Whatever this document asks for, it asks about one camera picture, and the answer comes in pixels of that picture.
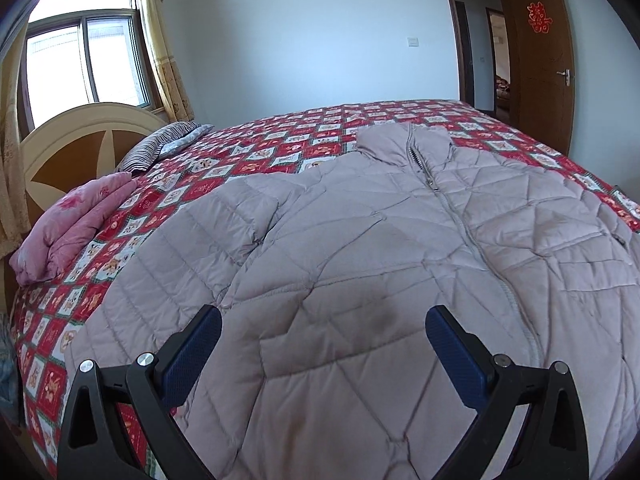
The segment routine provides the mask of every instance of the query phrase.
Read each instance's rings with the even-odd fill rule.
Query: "zipper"
[[[440,192],[440,188],[438,188],[438,185],[435,183],[435,181],[433,179],[433,175],[431,174],[431,172],[427,168],[427,164],[425,163],[424,159],[422,158],[422,155],[420,153],[418,153],[414,149],[414,147],[412,146],[413,138],[414,138],[414,132],[413,132],[413,129],[411,128],[410,132],[409,132],[409,138],[407,140],[407,151],[408,151],[409,155],[415,161],[415,163],[418,165],[418,167],[420,167],[420,170],[424,173],[424,176],[427,179],[427,184],[428,184],[429,188],[431,188],[431,190],[434,192],[434,194],[440,200],[440,203],[442,204],[443,208],[447,211],[447,213],[449,213],[449,216],[451,217],[451,219],[454,221],[456,227],[458,228],[458,232],[460,233],[460,235],[462,236],[463,240],[465,241],[466,246],[469,247],[469,249],[471,249],[471,251],[474,254],[474,256],[476,257],[476,259],[478,259],[479,261],[484,263],[486,268],[489,269],[493,273],[495,278],[498,280],[498,283],[500,283],[500,287],[504,291],[505,296],[507,297],[507,300],[509,301],[512,309],[515,312],[518,312],[520,314],[520,319],[522,320],[522,327],[524,329],[523,330],[524,335],[527,338],[527,340],[529,341],[530,348],[533,348],[533,350],[534,350],[534,355],[532,356],[533,357],[532,360],[534,361],[534,366],[535,367],[542,366],[542,354],[543,354],[542,353],[542,345],[537,340],[537,338],[534,336],[532,323],[530,322],[530,320],[526,316],[526,314],[524,314],[524,310],[520,307],[520,302],[518,301],[518,298],[516,297],[515,291],[513,290],[513,288],[509,284],[509,282],[507,282],[502,277],[500,272],[498,272],[496,269],[494,269],[494,267],[487,261],[487,259],[484,257],[484,254],[482,254],[482,251],[478,247],[478,244],[476,243],[476,241],[472,237],[471,233],[469,232],[468,227],[462,221],[462,218],[460,218],[460,216],[458,215],[458,212],[456,211],[456,209],[449,202],[449,197],[446,196],[446,193]]]

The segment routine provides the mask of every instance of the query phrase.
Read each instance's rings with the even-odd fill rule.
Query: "window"
[[[88,103],[153,108],[158,102],[136,0],[40,0],[29,18],[23,63],[30,131]]]

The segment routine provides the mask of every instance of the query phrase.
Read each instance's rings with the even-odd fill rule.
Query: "headboard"
[[[113,172],[134,145],[164,124],[134,106],[94,103],[33,130],[20,144],[31,225],[73,188]]]

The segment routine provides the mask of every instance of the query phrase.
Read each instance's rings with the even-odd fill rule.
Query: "metal screw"
[[[494,363],[496,363],[500,368],[506,368],[511,365],[511,359],[508,355],[498,354],[494,356]]]
[[[80,371],[82,373],[87,373],[94,367],[94,362],[91,359],[87,359],[86,361],[82,361],[80,363]]]
[[[150,354],[149,352],[145,352],[143,354],[140,354],[136,361],[140,366],[148,366],[154,361],[154,355]]]
[[[562,375],[565,375],[569,371],[569,367],[562,361],[558,361],[554,364],[554,368],[556,369],[556,372]]]

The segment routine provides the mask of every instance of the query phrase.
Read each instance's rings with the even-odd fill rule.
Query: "door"
[[[575,71],[564,0],[509,0],[504,10],[510,35],[511,120],[528,136],[567,155]]]
[[[465,95],[463,101],[470,106],[476,102],[476,90],[474,88],[474,58],[471,55],[471,36],[469,35],[469,22],[466,18],[466,7],[463,2],[456,1],[456,14],[460,26],[460,43],[462,44],[462,59],[465,71]]]

